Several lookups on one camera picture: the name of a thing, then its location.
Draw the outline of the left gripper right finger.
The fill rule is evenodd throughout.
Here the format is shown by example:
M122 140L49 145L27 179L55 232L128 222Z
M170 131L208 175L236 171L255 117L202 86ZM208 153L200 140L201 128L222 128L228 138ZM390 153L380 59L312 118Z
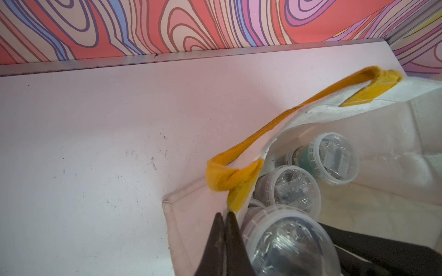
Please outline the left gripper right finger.
M234 212L229 212L225 225L226 275L255 276Z

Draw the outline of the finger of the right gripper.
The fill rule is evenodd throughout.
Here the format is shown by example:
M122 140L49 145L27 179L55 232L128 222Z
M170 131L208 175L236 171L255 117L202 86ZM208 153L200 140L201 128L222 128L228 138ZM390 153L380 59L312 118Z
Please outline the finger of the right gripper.
M442 274L442 255L429 247L320 226L335 245L344 276Z

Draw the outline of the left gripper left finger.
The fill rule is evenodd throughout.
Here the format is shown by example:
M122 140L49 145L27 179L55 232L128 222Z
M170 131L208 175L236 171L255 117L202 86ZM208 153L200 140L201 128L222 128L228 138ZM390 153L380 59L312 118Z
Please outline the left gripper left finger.
M222 276L224 270L224 219L217 213L208 236L203 256L194 276Z

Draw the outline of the seed jar purple label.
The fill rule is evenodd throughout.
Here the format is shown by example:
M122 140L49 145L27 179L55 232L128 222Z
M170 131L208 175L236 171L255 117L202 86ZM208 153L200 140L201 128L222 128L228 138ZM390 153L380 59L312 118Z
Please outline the seed jar purple label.
M250 207L241 233L257 276L339 276L335 246L307 213L287 205Z

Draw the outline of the white canvas bag yellow handles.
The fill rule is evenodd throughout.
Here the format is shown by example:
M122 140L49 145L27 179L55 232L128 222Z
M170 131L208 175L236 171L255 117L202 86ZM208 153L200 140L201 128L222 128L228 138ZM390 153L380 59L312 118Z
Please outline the white canvas bag yellow handles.
M163 201L177 276L439 276L442 83L367 67Z

